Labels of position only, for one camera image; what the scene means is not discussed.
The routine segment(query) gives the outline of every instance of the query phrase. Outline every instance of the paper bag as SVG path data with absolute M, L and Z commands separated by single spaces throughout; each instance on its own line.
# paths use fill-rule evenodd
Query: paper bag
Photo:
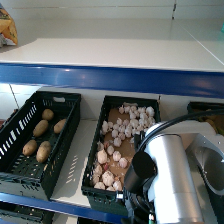
M 0 47 L 17 43 L 15 22 L 0 3 Z

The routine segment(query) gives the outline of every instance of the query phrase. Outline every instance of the silver metal cylinder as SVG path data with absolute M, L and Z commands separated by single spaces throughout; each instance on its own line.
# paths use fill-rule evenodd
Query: silver metal cylinder
M 149 189 L 157 223 L 204 223 L 189 164 L 178 135 L 159 135 L 146 146 L 158 175 Z

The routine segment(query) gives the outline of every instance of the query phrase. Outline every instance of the crate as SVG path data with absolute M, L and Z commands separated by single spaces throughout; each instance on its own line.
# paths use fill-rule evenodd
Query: crate
M 0 217 L 17 224 L 51 224 L 54 212 L 0 202 Z
M 124 205 L 116 202 L 116 192 L 95 189 L 90 186 L 90 177 L 92 176 L 93 166 L 95 162 L 95 155 L 97 152 L 97 142 L 103 141 L 100 135 L 100 130 L 104 120 L 108 120 L 109 112 L 112 108 L 120 107 L 124 102 L 137 103 L 139 107 L 153 107 L 155 110 L 155 120 L 160 122 L 160 112 L 157 100 L 129 98 L 129 97 L 115 97 L 105 96 L 101 108 L 100 117 L 98 120 L 96 132 L 91 146 L 91 151 L 88 156 L 88 162 L 82 180 L 82 194 L 88 197 L 91 208 L 103 212 L 109 212 L 119 215 L 127 216 L 127 210 Z
M 80 121 L 80 101 L 80 94 L 36 92 L 4 124 L 0 130 L 0 192 L 49 200 Z M 38 163 L 36 153 L 26 157 L 22 149 L 34 139 L 33 129 L 46 108 L 55 116 L 48 130 L 35 140 L 38 146 L 49 141 L 52 150 L 46 162 Z M 55 134 L 54 125 L 64 118 L 64 128 Z
M 187 106 L 188 113 L 201 112 L 209 109 L 218 110 L 223 108 L 224 104 L 221 103 L 204 103 L 204 102 L 190 102 Z M 200 117 L 197 118 L 196 120 L 203 122 L 206 120 L 206 118 Z M 215 123 L 218 133 L 224 135 L 224 115 L 217 115 L 216 118 L 213 120 L 213 122 Z

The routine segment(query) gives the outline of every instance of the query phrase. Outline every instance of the black cable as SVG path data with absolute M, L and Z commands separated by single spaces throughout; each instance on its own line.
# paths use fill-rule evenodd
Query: black cable
M 174 118 L 173 120 L 167 121 L 164 124 L 160 125 L 158 128 L 155 128 L 152 132 L 150 132 L 141 142 L 141 144 L 138 147 L 138 151 L 143 151 L 145 145 L 160 131 L 177 124 L 179 122 L 185 121 L 187 119 L 192 119 L 196 117 L 202 117 L 202 116 L 211 116 L 211 115 L 218 115 L 218 114 L 224 114 L 224 109 L 218 109 L 218 110 L 209 110 L 209 111 L 203 111 L 203 112 L 197 112 L 192 114 L 187 114 L 181 117 Z

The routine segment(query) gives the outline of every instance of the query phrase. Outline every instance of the blue shelf edge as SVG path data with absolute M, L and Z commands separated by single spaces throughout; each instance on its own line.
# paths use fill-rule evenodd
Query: blue shelf edge
M 0 63 L 0 83 L 224 98 L 224 71 Z
M 24 196 L 11 195 L 5 193 L 0 193 L 0 201 L 110 223 L 119 224 L 121 223 L 121 218 L 126 218 L 125 216 L 115 215 L 112 213 L 104 213 L 93 210 L 91 208 L 85 208 L 55 201 L 44 201 L 35 198 L 28 198 Z

